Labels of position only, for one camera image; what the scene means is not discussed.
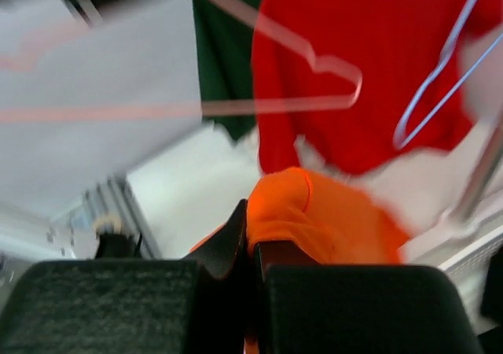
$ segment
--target cable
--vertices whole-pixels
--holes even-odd
[[[395,133],[393,134],[393,144],[396,149],[403,149],[407,144],[410,143],[412,139],[426,126],[426,124],[430,121],[430,119],[446,104],[447,100],[456,92],[456,90],[461,86],[461,84],[472,74],[472,72],[479,66],[479,64],[485,59],[485,57],[496,47],[496,45],[503,38],[503,33],[500,34],[496,40],[489,46],[489,48],[484,52],[484,54],[477,60],[477,62],[459,79],[459,81],[451,88],[451,90],[440,100],[440,102],[433,108],[432,111],[420,122],[420,124],[415,127],[412,132],[406,136],[406,128],[409,122],[409,118],[412,115],[414,109],[416,108],[417,103],[423,96],[423,93],[426,91],[426,88],[435,81],[435,79],[439,76],[440,72],[446,67],[447,63],[450,61],[450,58],[453,56],[454,49],[457,45],[457,40],[459,39],[459,35],[464,25],[466,24],[466,20],[470,16],[470,13],[473,10],[473,7],[477,3],[478,0],[467,0],[461,10],[459,17],[457,18],[454,26],[447,37],[446,43],[444,44],[442,50],[440,51],[440,60],[437,64],[436,68],[428,75],[426,80],[420,85],[419,89],[415,93],[412,101],[407,106],[405,112],[402,114],[402,117],[398,121],[398,124],[395,129]]]

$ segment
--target metal rod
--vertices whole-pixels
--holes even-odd
[[[493,134],[486,144],[486,148],[479,159],[479,163],[473,169],[468,185],[461,195],[461,199],[450,213],[450,218],[459,223],[465,223],[472,217],[489,181],[497,171],[502,157],[503,109],[500,111]]]

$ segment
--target white wall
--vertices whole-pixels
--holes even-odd
[[[30,31],[71,17],[60,0],[10,1],[12,9],[0,10],[0,63],[16,54]],[[122,123],[0,124],[0,201],[52,214],[199,124],[191,0],[134,0],[106,15],[105,23],[46,53],[30,72],[0,67],[0,109],[186,101],[195,114]]]

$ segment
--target red garment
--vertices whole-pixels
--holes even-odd
[[[299,166],[297,135],[340,170],[359,175],[418,147],[453,149],[472,122],[457,92],[416,138],[398,151],[395,127],[417,88],[435,68],[466,0],[263,0],[260,11],[307,38],[317,55],[333,54],[363,73],[360,98],[348,110],[259,114],[259,160],[265,173]],[[482,35],[501,22],[502,0],[479,0],[464,27]],[[408,123],[411,131],[459,80],[458,55],[426,90]],[[314,74],[292,51],[255,31],[255,98],[350,94],[354,85]]]

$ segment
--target red cloth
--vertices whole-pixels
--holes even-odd
[[[451,150],[472,127],[461,92],[416,138],[398,151],[395,127],[417,88],[439,61],[440,50],[466,0],[263,0],[260,11],[307,38],[317,55],[333,54],[363,73],[360,98],[348,110],[259,114],[259,160],[265,173],[299,166],[297,135],[340,170],[359,175],[418,147]],[[461,39],[501,22],[501,0],[479,0]],[[354,85],[314,74],[307,62],[255,31],[255,98],[350,94]],[[408,124],[415,128],[459,80],[458,51],[426,90]]]

